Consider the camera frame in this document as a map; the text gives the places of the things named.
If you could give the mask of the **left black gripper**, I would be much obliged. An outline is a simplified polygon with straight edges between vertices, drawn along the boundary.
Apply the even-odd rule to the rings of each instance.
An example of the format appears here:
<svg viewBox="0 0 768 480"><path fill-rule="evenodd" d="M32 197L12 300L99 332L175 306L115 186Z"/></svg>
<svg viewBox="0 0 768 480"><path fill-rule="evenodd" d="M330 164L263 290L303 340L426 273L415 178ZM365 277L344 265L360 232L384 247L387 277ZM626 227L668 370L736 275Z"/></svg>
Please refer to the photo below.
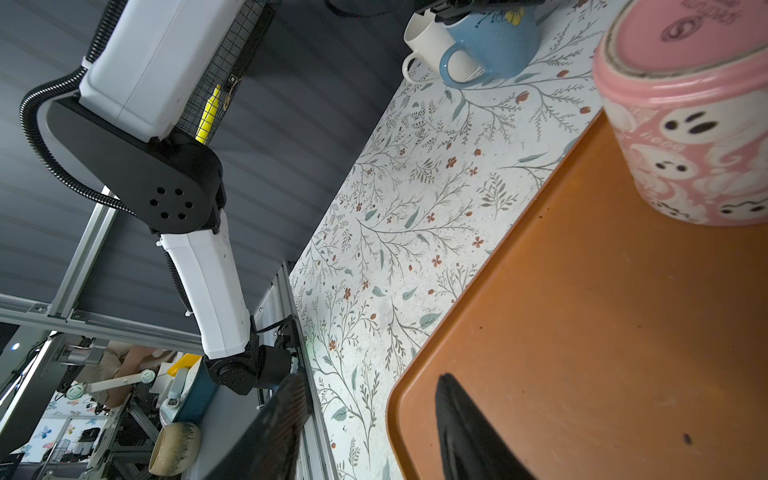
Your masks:
<svg viewBox="0 0 768 480"><path fill-rule="evenodd" d="M431 2L431 13L437 21L453 24L471 14L536 7L543 3L544 0L438 0Z"/></svg>

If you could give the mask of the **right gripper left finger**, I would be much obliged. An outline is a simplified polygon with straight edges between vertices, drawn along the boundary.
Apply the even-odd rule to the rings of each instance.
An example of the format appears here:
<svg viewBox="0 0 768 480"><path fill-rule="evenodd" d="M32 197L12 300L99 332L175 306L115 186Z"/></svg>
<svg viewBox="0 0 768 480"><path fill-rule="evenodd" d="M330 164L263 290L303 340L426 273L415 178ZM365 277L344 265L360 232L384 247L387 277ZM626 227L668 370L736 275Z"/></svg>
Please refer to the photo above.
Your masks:
<svg viewBox="0 0 768 480"><path fill-rule="evenodd" d="M304 424L310 417L306 376L287 376L208 479L293 479Z"/></svg>

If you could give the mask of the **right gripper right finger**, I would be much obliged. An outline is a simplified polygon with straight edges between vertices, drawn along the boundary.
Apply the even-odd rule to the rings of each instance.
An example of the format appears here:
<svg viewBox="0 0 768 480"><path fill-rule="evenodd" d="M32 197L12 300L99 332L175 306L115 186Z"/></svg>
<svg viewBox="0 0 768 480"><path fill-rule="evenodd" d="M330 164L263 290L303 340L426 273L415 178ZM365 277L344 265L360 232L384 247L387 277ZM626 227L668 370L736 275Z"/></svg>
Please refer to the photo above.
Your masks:
<svg viewBox="0 0 768 480"><path fill-rule="evenodd" d="M439 378L435 401L445 478L533 477L453 375L444 374Z"/></svg>

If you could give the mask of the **white mug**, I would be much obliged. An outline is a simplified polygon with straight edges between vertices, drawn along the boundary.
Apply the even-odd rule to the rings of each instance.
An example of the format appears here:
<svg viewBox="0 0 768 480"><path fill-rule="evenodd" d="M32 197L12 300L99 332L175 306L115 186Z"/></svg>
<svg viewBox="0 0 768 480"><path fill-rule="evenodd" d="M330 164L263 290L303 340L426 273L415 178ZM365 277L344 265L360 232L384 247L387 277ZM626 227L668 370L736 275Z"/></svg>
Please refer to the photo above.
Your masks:
<svg viewBox="0 0 768 480"><path fill-rule="evenodd" d="M403 78L413 85L424 85L442 80L440 64L443 54L455 44L455 40L443 23L436 21L436 16L427 10L414 13L404 31L403 40L411 49L401 67ZM420 60L432 72L422 80L416 80L410 73L412 62ZM456 52L448 61L448 73L455 81L468 81L483 72L482 67L463 51Z"/></svg>

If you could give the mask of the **blue textured mug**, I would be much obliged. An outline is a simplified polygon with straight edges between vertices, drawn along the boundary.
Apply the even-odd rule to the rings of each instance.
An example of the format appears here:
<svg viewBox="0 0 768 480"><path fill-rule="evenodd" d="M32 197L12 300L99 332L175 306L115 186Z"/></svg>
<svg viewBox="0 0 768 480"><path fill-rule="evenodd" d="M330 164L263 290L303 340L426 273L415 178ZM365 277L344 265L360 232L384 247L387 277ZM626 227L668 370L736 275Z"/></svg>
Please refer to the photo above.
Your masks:
<svg viewBox="0 0 768 480"><path fill-rule="evenodd" d="M440 60L442 81L451 88L465 89L490 80L509 79L521 73L539 48L534 5L509 10L472 13L446 29L455 43ZM465 53L482 69L473 78L458 81L449 73L452 57Z"/></svg>

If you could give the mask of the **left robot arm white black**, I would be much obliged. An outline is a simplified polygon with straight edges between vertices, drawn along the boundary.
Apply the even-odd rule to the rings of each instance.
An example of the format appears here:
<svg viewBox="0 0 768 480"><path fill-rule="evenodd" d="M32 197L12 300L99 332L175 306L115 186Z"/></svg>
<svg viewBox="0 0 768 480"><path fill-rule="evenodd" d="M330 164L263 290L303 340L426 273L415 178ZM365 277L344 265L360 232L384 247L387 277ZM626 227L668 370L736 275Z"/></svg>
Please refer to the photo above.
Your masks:
<svg viewBox="0 0 768 480"><path fill-rule="evenodd" d="M111 1L71 73L30 90L23 134L59 182L143 222L199 327L210 378L245 395L277 389L292 347L259 342L228 234L223 168L202 135L222 91L201 81L239 1Z"/></svg>

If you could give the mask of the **pink ghost pattern mug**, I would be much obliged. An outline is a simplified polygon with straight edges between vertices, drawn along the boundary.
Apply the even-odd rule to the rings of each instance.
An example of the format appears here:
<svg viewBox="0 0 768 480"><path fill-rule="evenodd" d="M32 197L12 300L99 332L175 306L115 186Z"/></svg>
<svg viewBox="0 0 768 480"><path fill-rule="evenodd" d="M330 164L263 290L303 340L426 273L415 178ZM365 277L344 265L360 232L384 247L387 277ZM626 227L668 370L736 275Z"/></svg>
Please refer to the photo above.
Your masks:
<svg viewBox="0 0 768 480"><path fill-rule="evenodd" d="M686 223L767 220L767 5L631 1L593 78L640 196Z"/></svg>

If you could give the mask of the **beige ceramic bowl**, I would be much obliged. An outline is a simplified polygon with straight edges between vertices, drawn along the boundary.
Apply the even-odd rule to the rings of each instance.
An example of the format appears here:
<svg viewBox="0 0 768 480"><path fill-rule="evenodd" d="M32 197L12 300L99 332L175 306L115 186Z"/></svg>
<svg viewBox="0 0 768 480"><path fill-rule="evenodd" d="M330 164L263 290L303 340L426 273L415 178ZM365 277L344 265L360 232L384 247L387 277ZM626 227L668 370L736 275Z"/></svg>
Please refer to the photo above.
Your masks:
<svg viewBox="0 0 768 480"><path fill-rule="evenodd" d="M194 423L174 422L164 426L155 442L148 471L158 477L181 474L197 459L201 441L201 430Z"/></svg>

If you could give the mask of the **orange plastic tray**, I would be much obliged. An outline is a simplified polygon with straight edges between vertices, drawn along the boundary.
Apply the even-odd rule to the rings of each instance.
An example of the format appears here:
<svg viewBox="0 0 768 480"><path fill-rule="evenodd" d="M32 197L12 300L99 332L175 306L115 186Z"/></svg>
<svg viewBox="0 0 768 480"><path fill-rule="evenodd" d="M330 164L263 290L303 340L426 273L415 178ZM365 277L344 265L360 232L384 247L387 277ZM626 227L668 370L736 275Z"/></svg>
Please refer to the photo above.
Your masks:
<svg viewBox="0 0 768 480"><path fill-rule="evenodd" d="M654 211L599 116L393 388L408 479L447 373L538 478L763 479L767 229Z"/></svg>

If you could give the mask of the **yellow marker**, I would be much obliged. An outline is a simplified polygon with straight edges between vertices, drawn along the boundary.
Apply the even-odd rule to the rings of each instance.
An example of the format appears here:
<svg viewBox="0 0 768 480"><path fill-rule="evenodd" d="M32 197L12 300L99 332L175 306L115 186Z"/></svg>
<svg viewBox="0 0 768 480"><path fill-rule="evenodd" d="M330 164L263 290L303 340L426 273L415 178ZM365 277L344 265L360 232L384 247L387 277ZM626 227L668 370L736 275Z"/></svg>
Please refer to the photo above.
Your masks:
<svg viewBox="0 0 768 480"><path fill-rule="evenodd" d="M208 142L208 137L213 129L219 109L220 92L221 86L217 85L203 108L203 113L195 134L195 139L201 144L206 144Z"/></svg>

